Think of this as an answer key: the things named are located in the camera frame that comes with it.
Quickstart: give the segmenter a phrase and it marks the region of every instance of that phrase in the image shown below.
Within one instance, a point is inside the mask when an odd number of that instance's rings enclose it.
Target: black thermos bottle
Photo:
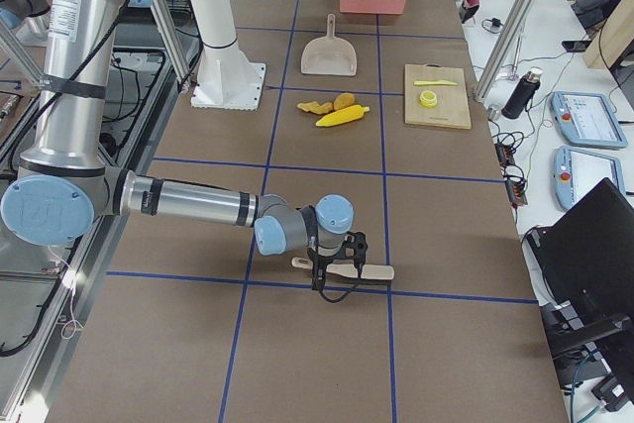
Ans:
[[[542,76],[542,69],[533,67],[528,70],[524,76],[519,78],[519,82],[513,94],[506,101],[506,106],[502,109],[502,114],[508,119],[517,119],[522,111],[526,108],[526,105],[531,100],[535,91],[539,89],[540,78]]]

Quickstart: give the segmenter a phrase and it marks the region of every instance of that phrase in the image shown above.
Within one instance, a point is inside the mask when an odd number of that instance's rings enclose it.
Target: brown table surface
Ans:
[[[470,131],[403,121],[405,63],[476,81],[455,1],[408,0],[401,16],[232,5],[242,50],[267,64],[260,108],[180,98],[149,174],[296,206],[341,193],[368,262],[396,279],[332,305],[291,268],[303,252],[265,258],[248,229],[133,216],[48,421],[567,421],[482,108]],[[299,71],[329,12],[355,77]],[[295,107],[341,91],[370,106],[361,121],[317,129]]]

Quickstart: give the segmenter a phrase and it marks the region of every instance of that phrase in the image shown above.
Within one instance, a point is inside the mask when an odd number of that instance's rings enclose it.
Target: yellow bottle cap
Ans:
[[[421,92],[418,100],[420,101],[420,104],[426,108],[434,108],[438,104],[438,97],[436,96],[436,93],[430,91],[429,89]]]

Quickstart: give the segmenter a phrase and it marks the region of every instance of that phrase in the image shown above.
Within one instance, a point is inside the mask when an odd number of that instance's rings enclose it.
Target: white dustpan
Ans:
[[[357,74],[357,54],[350,42],[335,37],[335,14],[328,14],[326,37],[312,40],[301,56],[304,74],[331,74],[354,76]]]

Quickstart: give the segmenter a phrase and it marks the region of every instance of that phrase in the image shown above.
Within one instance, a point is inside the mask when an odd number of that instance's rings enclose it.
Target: table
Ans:
[[[299,72],[337,0],[231,1],[242,50],[267,64],[260,108],[182,97],[149,174],[297,206],[341,193],[396,279],[330,305],[250,230],[131,217],[48,421],[565,422],[483,109],[470,131],[403,122],[405,63],[475,85],[454,0],[337,14],[351,78]],[[295,107],[341,91],[370,106],[361,121],[318,130]]]
[[[475,65],[475,74],[478,76],[490,54],[497,35],[487,32],[480,25],[482,20],[496,17],[502,22],[510,11],[514,0],[480,0],[481,6],[472,21],[467,21],[463,27],[465,37],[469,43],[469,50]],[[540,66],[544,70],[542,86],[535,95],[535,103],[541,101],[550,91],[580,91],[591,93],[610,94],[616,86],[611,74],[604,69],[589,69],[585,66],[580,53],[563,54],[561,46],[563,40],[580,40],[585,31],[580,25],[575,13],[567,0],[537,0],[526,21],[524,40],[521,48],[521,58],[548,57],[550,59],[537,59],[520,62],[518,74],[524,74],[531,66]],[[512,63],[514,49],[509,54],[507,63]],[[484,101],[484,106],[501,105],[510,96],[515,82],[506,80],[497,81]],[[620,89],[614,90],[610,98],[617,107],[617,118],[623,121],[634,119],[634,110],[625,99]],[[544,103],[531,113],[534,123],[537,125],[544,114]],[[554,121],[550,111],[545,112],[544,118]],[[530,133],[532,128],[526,114],[522,114],[517,120],[508,120],[503,116],[497,121],[503,132],[524,131]],[[628,138],[630,146],[620,151],[602,151],[604,154],[619,158],[623,168],[624,181],[631,189],[634,186],[634,158],[632,157],[632,144],[634,142],[634,128],[624,126],[623,131]],[[491,125],[491,132],[495,134],[497,128]],[[552,225],[561,218],[565,211],[557,202],[553,187],[553,160],[555,150],[565,144],[563,137],[556,125],[541,128],[538,138],[533,136],[519,148],[515,155],[517,163],[527,171],[530,168],[529,186],[527,192],[528,205],[519,208],[517,217],[517,231],[521,237],[527,230],[536,225]],[[531,270],[535,293],[540,304],[549,302],[547,291],[544,289],[541,271],[532,252],[527,245],[524,246],[526,262]],[[580,388],[576,393],[576,417],[581,418],[596,404],[596,399],[589,389],[599,379],[589,380],[588,384]],[[627,404],[618,413],[601,411],[592,418],[595,422],[630,422],[634,421],[634,405]]]

